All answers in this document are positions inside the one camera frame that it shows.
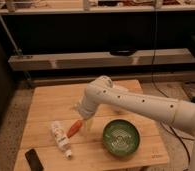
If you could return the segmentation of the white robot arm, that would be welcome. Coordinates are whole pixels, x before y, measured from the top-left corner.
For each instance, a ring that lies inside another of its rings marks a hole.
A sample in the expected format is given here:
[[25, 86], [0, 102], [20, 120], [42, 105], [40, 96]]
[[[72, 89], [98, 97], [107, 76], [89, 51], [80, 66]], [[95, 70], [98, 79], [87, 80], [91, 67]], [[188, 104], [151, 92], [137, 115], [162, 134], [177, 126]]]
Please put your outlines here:
[[186, 132], [194, 137], [188, 171], [195, 171], [195, 103], [116, 89], [108, 76], [87, 84], [78, 112], [85, 120], [93, 117], [101, 104], [117, 106]]

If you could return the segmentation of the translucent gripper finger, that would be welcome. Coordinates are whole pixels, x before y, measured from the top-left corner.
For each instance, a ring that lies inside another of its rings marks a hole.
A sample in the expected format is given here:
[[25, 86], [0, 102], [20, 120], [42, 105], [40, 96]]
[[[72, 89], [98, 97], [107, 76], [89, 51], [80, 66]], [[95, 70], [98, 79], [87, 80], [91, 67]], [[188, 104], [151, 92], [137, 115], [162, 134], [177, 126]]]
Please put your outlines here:
[[87, 130], [90, 130], [92, 125], [93, 125], [93, 118], [90, 118], [86, 121], [86, 127], [87, 127]]

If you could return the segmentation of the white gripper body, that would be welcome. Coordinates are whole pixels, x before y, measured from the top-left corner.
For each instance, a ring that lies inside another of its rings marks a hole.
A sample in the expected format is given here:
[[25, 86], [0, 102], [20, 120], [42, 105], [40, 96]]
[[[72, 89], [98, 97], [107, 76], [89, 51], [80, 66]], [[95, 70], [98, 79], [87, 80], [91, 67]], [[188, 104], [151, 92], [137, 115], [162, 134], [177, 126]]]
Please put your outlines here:
[[95, 115], [97, 103], [83, 96], [77, 103], [77, 111], [84, 120], [88, 120]]

